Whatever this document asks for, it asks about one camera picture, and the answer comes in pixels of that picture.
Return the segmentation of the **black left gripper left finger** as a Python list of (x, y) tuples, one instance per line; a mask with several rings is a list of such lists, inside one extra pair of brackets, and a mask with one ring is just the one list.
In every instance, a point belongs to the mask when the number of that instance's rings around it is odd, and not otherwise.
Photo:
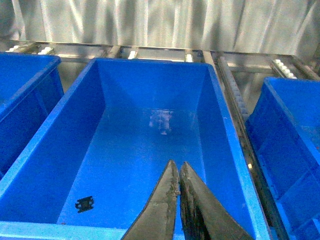
[(170, 159), (142, 211), (123, 235), (123, 240), (174, 238), (179, 180), (177, 165)]

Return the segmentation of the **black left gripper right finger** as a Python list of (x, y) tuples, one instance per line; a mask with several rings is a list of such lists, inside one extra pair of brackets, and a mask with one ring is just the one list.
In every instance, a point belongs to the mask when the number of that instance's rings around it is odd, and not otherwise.
[(188, 162), (180, 178), (180, 218), (186, 240), (252, 240)]

